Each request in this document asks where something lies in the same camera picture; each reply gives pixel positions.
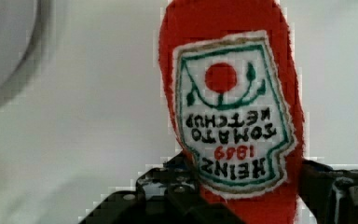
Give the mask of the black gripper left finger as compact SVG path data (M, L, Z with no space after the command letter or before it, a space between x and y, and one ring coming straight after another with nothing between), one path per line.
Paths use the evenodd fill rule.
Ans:
M162 198L169 189L180 189L180 194L200 194L200 182L188 157L183 153L165 161L161 167L151 168L135 184L137 199L150 201Z

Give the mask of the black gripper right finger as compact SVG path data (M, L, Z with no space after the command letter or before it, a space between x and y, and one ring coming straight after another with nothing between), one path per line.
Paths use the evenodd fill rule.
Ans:
M358 224L358 169L303 160L298 193L317 224Z

